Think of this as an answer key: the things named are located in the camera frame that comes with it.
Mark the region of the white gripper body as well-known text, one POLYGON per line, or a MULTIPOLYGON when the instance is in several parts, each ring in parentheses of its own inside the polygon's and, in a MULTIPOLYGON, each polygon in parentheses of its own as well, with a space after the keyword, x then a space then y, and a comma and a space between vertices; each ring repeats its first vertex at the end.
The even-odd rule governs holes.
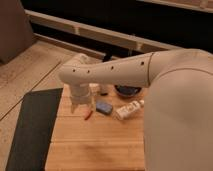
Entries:
POLYGON ((88 84, 70 85, 70 98, 74 105, 89 104, 92 95, 88 84))

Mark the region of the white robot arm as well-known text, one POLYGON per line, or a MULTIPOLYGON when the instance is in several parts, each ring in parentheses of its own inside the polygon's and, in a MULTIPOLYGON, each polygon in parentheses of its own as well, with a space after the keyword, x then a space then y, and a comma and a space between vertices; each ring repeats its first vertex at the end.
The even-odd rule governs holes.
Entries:
POLYGON ((91 64, 77 54, 62 65, 75 105, 90 101, 89 85, 146 87, 147 171, 213 171, 213 54, 176 49, 91 64))

